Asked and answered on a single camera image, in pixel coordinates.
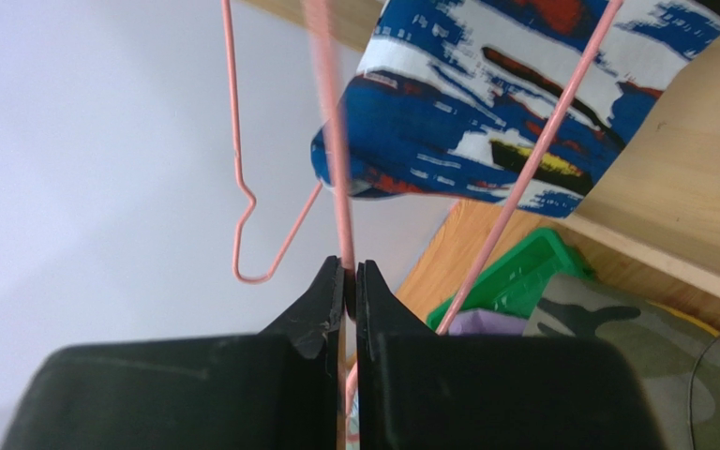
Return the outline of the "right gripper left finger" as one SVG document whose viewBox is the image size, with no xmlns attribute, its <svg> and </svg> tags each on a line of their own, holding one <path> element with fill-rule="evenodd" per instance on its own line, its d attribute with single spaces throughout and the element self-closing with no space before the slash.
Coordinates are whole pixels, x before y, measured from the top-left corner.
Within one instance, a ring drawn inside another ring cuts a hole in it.
<svg viewBox="0 0 720 450">
<path fill-rule="evenodd" d="M 328 257 L 261 332 L 66 347 L 5 449 L 334 449 L 344 272 Z"/>
</svg>

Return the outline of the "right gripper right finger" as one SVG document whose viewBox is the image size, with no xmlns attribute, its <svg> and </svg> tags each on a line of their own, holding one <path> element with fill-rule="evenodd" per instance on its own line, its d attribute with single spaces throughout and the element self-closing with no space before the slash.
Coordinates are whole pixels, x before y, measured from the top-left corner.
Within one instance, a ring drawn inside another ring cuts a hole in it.
<svg viewBox="0 0 720 450">
<path fill-rule="evenodd" d="M 357 270 L 364 449 L 661 449 L 622 354 L 600 339 L 440 336 Z"/>
</svg>

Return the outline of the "thin pink wire hanger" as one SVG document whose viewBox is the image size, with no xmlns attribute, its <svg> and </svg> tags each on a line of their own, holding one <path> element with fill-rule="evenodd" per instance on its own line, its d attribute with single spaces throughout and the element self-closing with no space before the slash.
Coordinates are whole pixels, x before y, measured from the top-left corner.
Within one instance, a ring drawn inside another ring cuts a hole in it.
<svg viewBox="0 0 720 450">
<path fill-rule="evenodd" d="M 562 91 L 559 100 L 547 120 L 543 131 L 541 132 L 537 143 L 535 144 L 530 156 L 525 162 L 523 169 L 518 175 L 517 181 L 511 189 L 510 195 L 506 200 L 502 211 L 494 223 L 487 240 L 485 241 L 482 249 L 476 257 L 468 275 L 461 284 L 457 293 L 455 294 L 454 300 L 451 303 L 449 309 L 444 314 L 442 321 L 437 328 L 437 333 L 445 335 L 448 333 L 450 323 L 457 316 L 460 308 L 462 307 L 465 299 L 469 295 L 474 282 L 481 274 L 482 269 L 488 260 L 489 255 L 497 246 L 506 226 L 508 225 L 511 217 L 514 215 L 518 203 L 520 202 L 526 188 L 531 183 L 533 176 L 535 175 L 543 155 L 549 149 L 552 140 L 555 138 L 557 131 L 559 130 L 561 123 L 566 116 L 567 110 L 570 108 L 572 101 L 575 99 L 576 93 L 582 84 L 583 78 L 585 77 L 590 65 L 593 62 L 594 57 L 597 55 L 600 45 L 603 42 L 608 30 L 611 28 L 614 19 L 623 6 L 621 1 L 610 1 L 607 3 L 607 7 L 603 12 L 603 15 L 599 23 L 594 28 L 591 38 L 581 54 L 579 62 L 569 80 L 565 89 Z M 250 218 L 251 214 L 255 210 L 257 205 L 257 198 L 249 186 L 245 182 L 243 173 L 243 148 L 241 140 L 241 123 L 240 123 L 240 107 L 238 97 L 238 81 L 237 81 L 237 65 L 235 60 L 235 44 L 234 44 L 234 33 L 233 33 L 233 17 L 232 7 L 229 1 L 223 1 L 221 3 L 222 11 L 222 22 L 225 37 L 225 48 L 227 55 L 227 67 L 229 75 L 229 90 L 230 90 L 230 106 L 231 106 L 231 118 L 232 118 L 232 145 L 234 150 L 234 172 L 237 186 L 247 197 L 248 205 L 243 215 L 239 218 L 234 232 L 233 239 L 233 254 L 232 254 L 232 272 L 236 279 L 246 284 L 261 284 L 267 282 L 276 273 L 279 264 L 281 263 L 288 247 L 292 243 L 296 236 L 299 228 L 301 227 L 304 219 L 306 218 L 312 204 L 318 198 L 322 186 L 316 185 L 312 190 L 310 197 L 305 203 L 299 217 L 294 222 L 288 236 L 283 241 L 283 244 L 272 261 L 269 269 L 262 275 L 256 277 L 245 276 L 240 270 L 240 257 L 241 257 L 241 243 L 242 233 L 246 225 L 246 222 Z"/>
<path fill-rule="evenodd" d="M 348 367 L 347 349 L 350 333 L 348 305 L 354 300 L 356 263 L 354 255 L 353 217 L 349 197 L 350 158 L 346 141 L 344 110 L 340 97 L 339 55 L 333 40 L 331 8 L 328 1 L 304 1 L 302 3 L 307 28 L 312 39 L 312 55 L 321 103 L 322 139 L 327 155 L 329 180 L 333 188 L 333 203 L 337 222 L 340 264 L 343 270 L 342 302 L 340 318 L 337 369 L 340 389 L 337 447 L 343 449 L 349 441 L 357 438 L 351 432 L 353 393 L 356 391 L 357 370 Z"/>
</svg>

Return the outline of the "yellow camouflage garment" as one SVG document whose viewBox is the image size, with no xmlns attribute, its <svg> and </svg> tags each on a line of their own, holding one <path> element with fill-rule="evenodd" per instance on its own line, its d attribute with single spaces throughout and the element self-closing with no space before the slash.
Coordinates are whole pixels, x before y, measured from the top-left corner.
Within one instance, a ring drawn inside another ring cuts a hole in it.
<svg viewBox="0 0 720 450">
<path fill-rule="evenodd" d="M 720 332 L 594 281 L 550 279 L 527 337 L 599 338 L 639 376 L 669 449 L 720 449 Z"/>
</svg>

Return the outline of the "blue white patterned garment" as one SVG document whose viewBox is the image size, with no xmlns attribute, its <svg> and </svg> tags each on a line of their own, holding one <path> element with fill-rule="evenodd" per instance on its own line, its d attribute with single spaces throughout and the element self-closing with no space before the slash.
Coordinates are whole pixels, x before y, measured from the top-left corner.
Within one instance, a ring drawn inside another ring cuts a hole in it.
<svg viewBox="0 0 720 450">
<path fill-rule="evenodd" d="M 387 2 L 343 94 L 350 195 L 504 203 L 606 6 Z M 569 216 L 719 37 L 720 1 L 624 2 L 519 208 Z"/>
</svg>

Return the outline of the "purple trousers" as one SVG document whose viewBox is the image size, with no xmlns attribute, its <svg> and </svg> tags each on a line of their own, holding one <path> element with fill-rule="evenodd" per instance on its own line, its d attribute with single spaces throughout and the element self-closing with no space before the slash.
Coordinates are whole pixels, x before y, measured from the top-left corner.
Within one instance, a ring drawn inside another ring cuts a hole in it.
<svg viewBox="0 0 720 450">
<path fill-rule="evenodd" d="M 485 309 L 461 311 L 451 322 L 449 336 L 521 336 L 528 321 Z"/>
</svg>

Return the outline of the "green plastic tray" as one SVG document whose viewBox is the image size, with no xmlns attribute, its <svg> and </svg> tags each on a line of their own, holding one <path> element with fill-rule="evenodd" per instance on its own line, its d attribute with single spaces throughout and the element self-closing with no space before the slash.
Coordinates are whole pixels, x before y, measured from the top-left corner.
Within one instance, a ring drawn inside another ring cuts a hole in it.
<svg viewBox="0 0 720 450">
<path fill-rule="evenodd" d="M 460 312 L 485 309 L 528 321 L 558 274 L 593 278 L 591 267 L 556 231 L 536 229 L 479 275 Z"/>
</svg>

